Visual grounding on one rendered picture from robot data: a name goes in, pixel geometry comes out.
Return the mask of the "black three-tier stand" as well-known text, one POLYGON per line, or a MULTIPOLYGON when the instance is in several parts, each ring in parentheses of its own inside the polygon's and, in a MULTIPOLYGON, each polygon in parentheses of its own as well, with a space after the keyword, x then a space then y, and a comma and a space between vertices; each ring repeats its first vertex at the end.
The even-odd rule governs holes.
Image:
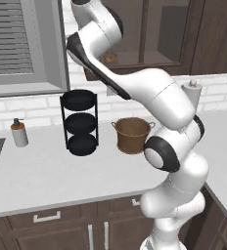
POLYGON ((98 100, 89 90, 72 90, 60 96, 67 150, 76 156, 93 153, 99 145, 98 100))

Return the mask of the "white soap dispenser brown top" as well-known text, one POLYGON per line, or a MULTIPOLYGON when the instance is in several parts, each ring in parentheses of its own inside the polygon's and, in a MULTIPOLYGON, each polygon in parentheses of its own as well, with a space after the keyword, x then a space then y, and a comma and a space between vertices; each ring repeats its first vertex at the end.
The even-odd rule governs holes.
POLYGON ((14 119, 13 124, 11 125, 11 131, 17 147, 25 147, 28 145, 26 129, 21 119, 14 119))

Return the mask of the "grey window frame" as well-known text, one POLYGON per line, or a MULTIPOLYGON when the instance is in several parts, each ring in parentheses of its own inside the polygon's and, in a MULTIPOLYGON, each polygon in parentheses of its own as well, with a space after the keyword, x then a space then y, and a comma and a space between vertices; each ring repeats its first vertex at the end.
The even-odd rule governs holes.
POLYGON ((62 0, 20 0, 33 72, 0 75, 0 98, 69 90, 62 0))

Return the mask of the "wide brown drawer front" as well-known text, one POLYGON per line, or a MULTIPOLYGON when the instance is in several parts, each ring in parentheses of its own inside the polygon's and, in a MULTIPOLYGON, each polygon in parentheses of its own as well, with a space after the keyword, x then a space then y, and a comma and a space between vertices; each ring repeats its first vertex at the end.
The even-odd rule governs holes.
POLYGON ((27 229, 59 223, 73 222, 82 219, 95 219, 96 217, 97 203, 94 202, 8 216, 8 221, 12 229, 27 229), (56 211, 61 211, 62 213, 62 216, 59 220, 37 224, 33 222, 33 216, 36 214, 39 217, 52 216, 56 214, 56 211))

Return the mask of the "dark wood cabinet door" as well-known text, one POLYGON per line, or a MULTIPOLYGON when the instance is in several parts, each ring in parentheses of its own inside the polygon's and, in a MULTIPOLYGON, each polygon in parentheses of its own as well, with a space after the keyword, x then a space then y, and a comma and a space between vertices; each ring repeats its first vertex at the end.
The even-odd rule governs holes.
POLYGON ((227 0, 205 0, 191 73, 227 73, 227 0))

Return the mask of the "glass cabinet door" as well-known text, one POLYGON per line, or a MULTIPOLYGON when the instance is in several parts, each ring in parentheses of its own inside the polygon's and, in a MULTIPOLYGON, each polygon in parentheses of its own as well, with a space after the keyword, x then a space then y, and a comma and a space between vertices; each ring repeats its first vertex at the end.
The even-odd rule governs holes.
POLYGON ((144 0, 102 0, 102 3, 116 12, 123 24, 123 37, 106 51, 116 53, 118 63, 104 65, 113 72, 124 74, 142 64, 144 0))
POLYGON ((188 73, 182 61, 190 0, 143 0, 142 66, 171 75, 188 73))

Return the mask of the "narrow brown drawer front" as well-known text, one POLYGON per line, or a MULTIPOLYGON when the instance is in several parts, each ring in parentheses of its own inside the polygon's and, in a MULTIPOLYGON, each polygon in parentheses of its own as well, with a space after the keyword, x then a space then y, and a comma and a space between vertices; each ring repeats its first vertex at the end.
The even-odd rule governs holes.
POLYGON ((131 201, 132 198, 140 201, 141 195, 127 196, 98 202, 98 217, 100 219, 105 219, 108 217, 140 213, 140 206, 133 206, 131 201))

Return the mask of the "brown woven basket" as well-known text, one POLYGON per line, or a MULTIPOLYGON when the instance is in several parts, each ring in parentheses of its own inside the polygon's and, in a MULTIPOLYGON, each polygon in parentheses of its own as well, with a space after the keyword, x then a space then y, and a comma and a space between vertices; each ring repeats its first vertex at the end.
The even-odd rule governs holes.
POLYGON ((138 154, 143 152, 144 143, 156 123, 139 117, 126 117, 112 125, 117 133, 117 148, 126 154, 138 154))

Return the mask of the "brown bread loaf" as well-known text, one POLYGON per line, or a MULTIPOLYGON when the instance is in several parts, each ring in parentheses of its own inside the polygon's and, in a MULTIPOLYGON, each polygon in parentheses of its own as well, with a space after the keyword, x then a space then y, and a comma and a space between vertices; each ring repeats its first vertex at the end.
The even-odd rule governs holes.
POLYGON ((118 63, 117 54, 112 52, 103 54, 101 60, 103 63, 118 63))

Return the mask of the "brown base cabinet door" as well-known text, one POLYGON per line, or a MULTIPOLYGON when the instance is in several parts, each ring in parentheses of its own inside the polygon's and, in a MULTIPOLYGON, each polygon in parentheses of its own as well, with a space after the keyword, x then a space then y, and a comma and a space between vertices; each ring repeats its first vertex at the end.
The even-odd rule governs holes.
POLYGON ((153 228, 153 219, 142 215, 116 216, 99 223, 99 248, 104 246, 104 222, 109 222, 109 250, 140 250, 153 228))
POLYGON ((20 250, 89 250, 88 226, 49 226, 13 233, 20 250))

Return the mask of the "brown corner base cabinets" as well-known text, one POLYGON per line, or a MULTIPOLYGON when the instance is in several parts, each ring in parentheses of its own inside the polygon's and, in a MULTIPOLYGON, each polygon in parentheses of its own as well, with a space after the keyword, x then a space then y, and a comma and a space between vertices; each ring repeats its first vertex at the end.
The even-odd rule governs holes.
POLYGON ((227 250, 227 211, 207 184, 201 192, 204 211, 182 227, 179 238, 187 250, 227 250))

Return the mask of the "grey window blinds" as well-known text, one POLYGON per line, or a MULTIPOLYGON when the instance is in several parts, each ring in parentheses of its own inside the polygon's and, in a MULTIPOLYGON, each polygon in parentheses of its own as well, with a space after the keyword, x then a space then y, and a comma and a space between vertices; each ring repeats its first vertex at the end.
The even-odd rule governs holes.
POLYGON ((0 75, 32 73, 20 0, 0 0, 0 75))

